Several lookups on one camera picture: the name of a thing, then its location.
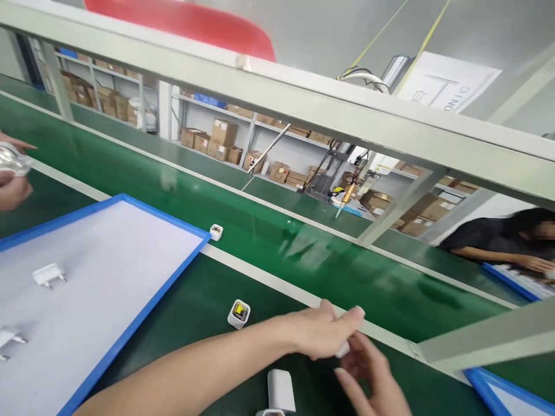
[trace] yellow cable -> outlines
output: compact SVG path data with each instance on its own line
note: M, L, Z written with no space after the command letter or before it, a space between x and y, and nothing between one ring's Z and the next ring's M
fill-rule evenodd
M435 20L434 24L430 28L430 31L428 32L428 35L424 39L424 42L422 43L422 46L420 46L420 50L418 51L418 54L416 55L415 60L412 61L412 64L410 65L409 69L406 71L405 76L403 77L403 79L399 83L399 86L397 87L397 91L400 91L401 88L403 87L403 85L405 85L405 82L406 82L407 78L409 77L410 72L412 71L412 68L414 67L416 61L418 61L418 58L420 58L420 56L422 55L422 52L424 52L424 49L426 48L426 46L428 46L428 42L432 38L432 35L434 34L436 28L438 27L439 22L441 21L443 15L445 14L445 11L447 10L447 7L449 6L450 2L451 2L451 0L447 0L447 2L445 3L445 6L443 6L443 9L441 10L440 14L438 15L438 18Z
M366 49L364 49L362 51L362 53L358 56L357 59L354 60L353 64L346 70L343 72L343 74L341 76L346 75L345 72L347 72L349 69L351 69L352 67L358 65L358 63L360 62L360 60L362 59L362 57L366 54L366 52L368 52L368 50L370 49L370 47L378 40L378 38L380 37L380 35L382 34L382 32L389 26L389 24L391 23L391 21L395 18L396 15L399 14L399 12L403 9L403 7L405 7L405 5L408 3L409 0L405 0L405 2L401 5L401 7L399 9L397 9L397 11L393 14L393 16L391 16L391 19L389 19L386 23L386 25L378 32L378 34L376 36L374 36L374 38L371 40L371 42L368 44L368 46L366 47Z

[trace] human hand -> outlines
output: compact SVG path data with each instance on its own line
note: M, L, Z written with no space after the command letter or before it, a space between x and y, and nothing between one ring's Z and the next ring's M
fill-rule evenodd
M513 263L516 263L529 270L541 273L555 269L555 263L541 259L539 257L528 256L524 254L516 254Z
M22 142L21 140L17 140L14 139L4 133L0 132L0 142L6 142L6 143L10 143L12 145L14 145L14 147L17 149L17 151L21 154L27 154L25 153L25 149L36 149L35 146L33 146L32 144L26 143L26 142Z
M309 355L313 360L331 357L357 330L364 320L364 310L356 306L337 318L329 300L323 299L318 308L308 308L283 316L288 339L294 351Z
M397 384L387 358L359 331L349 338L350 352L335 369L339 383L345 390L358 416L411 416L401 387ZM358 384L365 380L371 387L371 399Z
M0 172L0 211L10 211L25 201L33 192L27 176L15 176L13 172Z

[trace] person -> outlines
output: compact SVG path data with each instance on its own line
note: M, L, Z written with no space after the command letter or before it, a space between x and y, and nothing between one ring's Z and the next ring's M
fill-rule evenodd
M410 416L386 357L357 331L364 311L336 318L332 304L281 315L171 352L85 401L75 416L198 415L283 355L328 358L348 340L336 376L358 416ZM368 400L357 379L372 387Z
M458 227L439 248L475 262L545 273L555 269L555 213L532 208L507 218L477 218Z
M11 143L20 152L25 149L36 149L35 146L11 138L0 132L0 142ZM0 211L11 211L17 208L33 192L27 176L15 176L10 170L0 170Z

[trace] red chair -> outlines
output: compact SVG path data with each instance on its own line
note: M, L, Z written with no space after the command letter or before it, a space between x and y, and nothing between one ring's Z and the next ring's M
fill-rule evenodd
M179 0L85 0L94 13L275 62L272 42L254 23Z

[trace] white cable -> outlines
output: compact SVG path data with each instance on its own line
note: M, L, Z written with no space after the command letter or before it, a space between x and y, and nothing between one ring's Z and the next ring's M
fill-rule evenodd
M355 78L364 78L366 80L368 80L369 82L372 83L372 85L374 85L374 87L376 87L376 89L378 89L378 91L383 92L384 94L390 94L389 92L389 88L387 85L384 84L384 82L379 79L377 76L372 75L370 73L367 72L355 72L352 74L348 74L345 75L343 77L340 78L341 81L346 81L349 79L355 79Z

